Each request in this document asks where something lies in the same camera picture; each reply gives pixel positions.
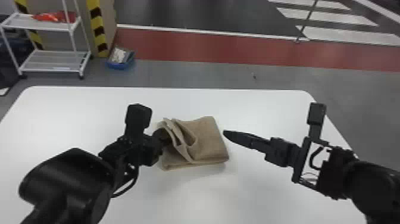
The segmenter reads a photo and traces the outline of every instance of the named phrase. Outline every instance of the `cloth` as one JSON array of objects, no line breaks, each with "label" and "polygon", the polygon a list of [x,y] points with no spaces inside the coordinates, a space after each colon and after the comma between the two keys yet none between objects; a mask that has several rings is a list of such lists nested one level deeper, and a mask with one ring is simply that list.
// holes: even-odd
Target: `cloth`
[{"label": "cloth", "polygon": [[223,163],[229,159],[213,117],[188,122],[164,118],[158,127],[165,129],[171,138],[171,144],[163,149],[163,170]]}]

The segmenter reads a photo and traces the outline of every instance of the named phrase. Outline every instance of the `table surface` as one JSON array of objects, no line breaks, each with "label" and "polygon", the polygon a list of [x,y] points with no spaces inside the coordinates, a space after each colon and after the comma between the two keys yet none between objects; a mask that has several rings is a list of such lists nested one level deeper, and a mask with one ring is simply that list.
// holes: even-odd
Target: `table surface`
[{"label": "table surface", "polygon": [[[214,116],[221,132],[239,130],[301,144],[313,101],[303,91],[28,88],[0,123],[0,223],[20,223],[31,212],[17,195],[28,171],[73,147],[97,154],[123,133],[129,104],[153,109],[148,134],[163,117]],[[349,147],[329,119],[322,138]],[[224,142],[230,154],[225,164],[169,172],[143,167],[137,184],[111,201],[101,223],[365,223],[351,201],[334,201],[293,184],[292,168]]]}]

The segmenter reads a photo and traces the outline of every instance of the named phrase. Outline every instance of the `hazard stripe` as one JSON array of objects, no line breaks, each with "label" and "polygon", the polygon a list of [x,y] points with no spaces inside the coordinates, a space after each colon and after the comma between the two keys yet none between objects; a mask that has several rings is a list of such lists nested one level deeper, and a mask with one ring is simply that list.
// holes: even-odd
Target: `hazard stripe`
[{"label": "hazard stripe", "polygon": [[[26,0],[15,0],[15,4],[21,13],[24,14],[29,13]],[[35,43],[35,45],[39,50],[43,50],[44,48],[43,48],[42,38],[40,38],[38,31],[29,30],[28,33],[29,33],[29,39]]]},{"label": "hazard stripe", "polygon": [[87,0],[87,8],[90,14],[90,26],[95,39],[95,45],[99,57],[108,56],[107,39],[105,37],[104,22],[100,9],[99,0]]}]

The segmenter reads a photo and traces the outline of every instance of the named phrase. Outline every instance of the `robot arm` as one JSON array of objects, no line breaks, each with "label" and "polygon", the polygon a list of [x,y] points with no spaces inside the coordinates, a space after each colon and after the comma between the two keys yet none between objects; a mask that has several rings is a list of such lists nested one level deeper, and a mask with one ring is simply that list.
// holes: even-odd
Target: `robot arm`
[{"label": "robot arm", "polygon": [[[293,167],[292,182],[318,191],[334,200],[350,198],[363,212],[370,224],[400,222],[400,173],[373,163],[359,160],[353,151],[331,146],[321,140],[326,106],[312,103],[307,124],[308,136],[302,146],[280,138],[270,140],[242,132],[225,130],[224,136],[239,145],[265,154],[265,160],[280,167]],[[320,147],[311,155],[310,168],[319,171],[316,183],[302,176],[311,143]],[[323,150],[330,154],[321,167],[313,165]]]},{"label": "robot arm", "polygon": [[[35,208],[23,224],[96,224],[111,198],[129,190],[140,166],[152,166],[161,155],[161,133],[143,134],[152,111],[130,105],[123,136],[99,156],[78,148],[68,150],[35,167],[23,179],[20,197]],[[126,188],[122,186],[131,182]]]}]

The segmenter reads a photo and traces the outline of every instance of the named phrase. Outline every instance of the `metal shelf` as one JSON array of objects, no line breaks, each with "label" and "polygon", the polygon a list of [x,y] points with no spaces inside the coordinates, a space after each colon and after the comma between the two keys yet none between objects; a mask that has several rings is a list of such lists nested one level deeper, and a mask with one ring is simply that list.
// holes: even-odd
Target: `metal shelf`
[{"label": "metal shelf", "polygon": [[90,51],[40,51],[34,50],[20,71],[81,72],[88,63]]},{"label": "metal shelf", "polygon": [[74,32],[81,21],[80,17],[76,18],[75,23],[71,23],[71,29],[68,29],[68,23],[54,23],[49,21],[37,21],[30,14],[13,13],[8,19],[2,23],[4,28]]},{"label": "metal shelf", "polygon": [[[74,40],[74,31],[82,22],[80,16],[79,6],[77,0],[73,0],[76,13],[78,17],[74,23],[70,23],[68,16],[68,8],[65,0],[61,0],[62,7],[65,15],[66,23],[53,23],[50,21],[37,21],[32,18],[30,14],[19,13],[15,7],[15,13],[9,16],[0,24],[0,32],[4,38],[7,50],[10,53],[11,59],[17,69],[20,77],[24,77],[24,71],[48,71],[48,72],[78,72],[79,78],[83,79],[83,71],[90,59],[90,45],[88,37],[83,25],[81,26],[83,36],[85,37],[86,46],[88,51],[77,51],[76,43]],[[73,51],[43,51],[39,50],[36,43],[31,39],[32,45],[35,50],[28,56],[24,63],[20,66],[11,49],[10,43],[7,40],[4,29],[24,29],[28,35],[28,30],[41,30],[41,31],[56,31],[68,32],[71,39]]]}]

